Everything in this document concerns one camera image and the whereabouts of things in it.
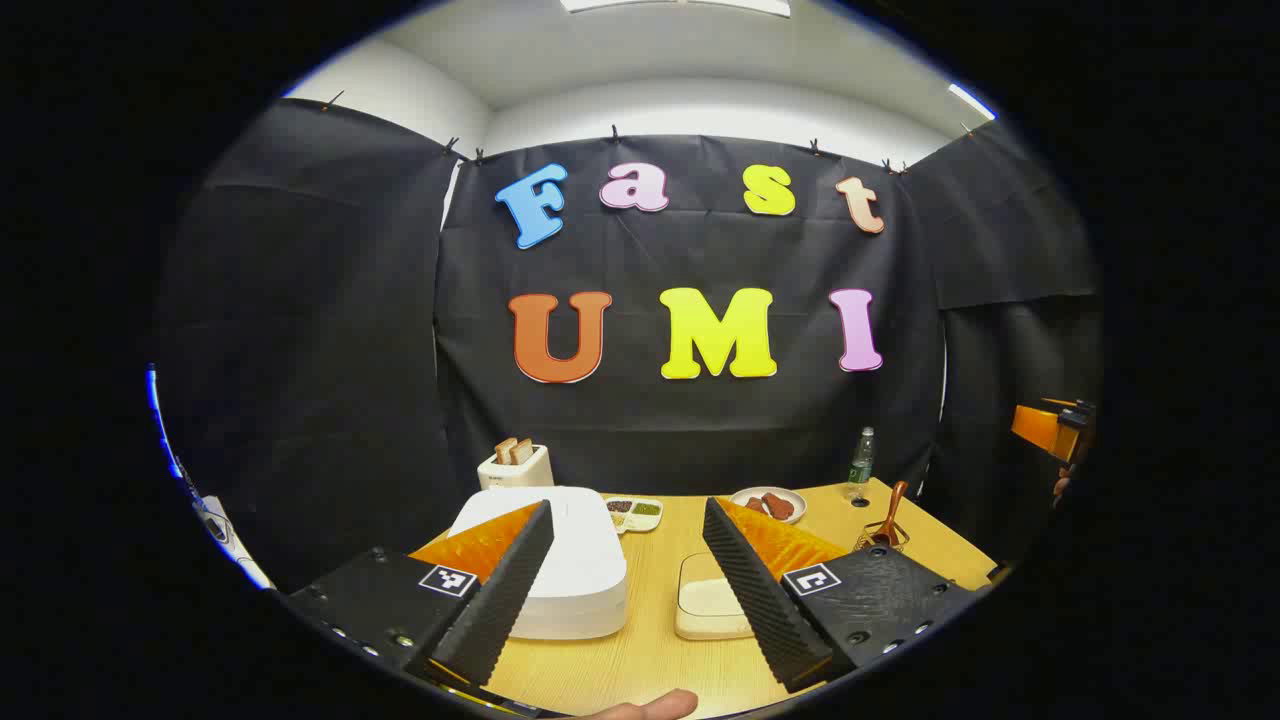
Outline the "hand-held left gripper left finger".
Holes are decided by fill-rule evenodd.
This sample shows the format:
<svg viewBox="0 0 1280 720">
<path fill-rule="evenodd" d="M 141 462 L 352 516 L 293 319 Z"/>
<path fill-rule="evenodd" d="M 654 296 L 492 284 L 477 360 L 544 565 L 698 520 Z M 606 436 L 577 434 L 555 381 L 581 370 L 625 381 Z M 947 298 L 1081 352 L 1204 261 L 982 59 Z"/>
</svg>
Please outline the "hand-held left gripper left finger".
<svg viewBox="0 0 1280 720">
<path fill-rule="evenodd" d="M 374 662 L 449 688 L 489 683 L 553 544 L 547 500 L 415 555 L 366 551 L 285 597 Z"/>
</svg>

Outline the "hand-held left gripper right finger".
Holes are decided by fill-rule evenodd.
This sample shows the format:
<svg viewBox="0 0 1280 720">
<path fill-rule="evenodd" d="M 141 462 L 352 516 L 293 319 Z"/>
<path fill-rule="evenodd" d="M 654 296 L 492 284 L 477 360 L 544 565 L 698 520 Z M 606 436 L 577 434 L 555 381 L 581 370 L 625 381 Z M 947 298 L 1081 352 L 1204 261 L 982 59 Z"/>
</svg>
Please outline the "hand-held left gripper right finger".
<svg viewBox="0 0 1280 720">
<path fill-rule="evenodd" d="M 980 597 L 891 544 L 841 550 L 724 498 L 709 498 L 701 537 L 788 692 L 879 664 Z"/>
</svg>

